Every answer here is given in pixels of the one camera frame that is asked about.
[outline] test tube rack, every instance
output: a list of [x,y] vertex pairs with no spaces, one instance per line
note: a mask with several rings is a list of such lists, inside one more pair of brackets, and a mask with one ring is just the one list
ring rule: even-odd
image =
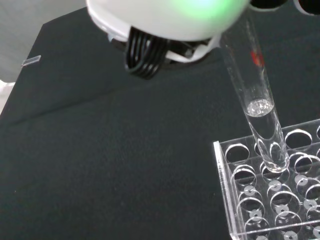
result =
[[266,168],[253,136],[213,143],[232,240],[320,239],[320,119],[282,132],[282,173]]

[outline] glass test tube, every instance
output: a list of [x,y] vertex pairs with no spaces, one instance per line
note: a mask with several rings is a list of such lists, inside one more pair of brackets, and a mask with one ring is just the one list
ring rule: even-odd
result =
[[249,10],[222,35],[220,45],[265,166],[281,173],[289,166],[289,158]]

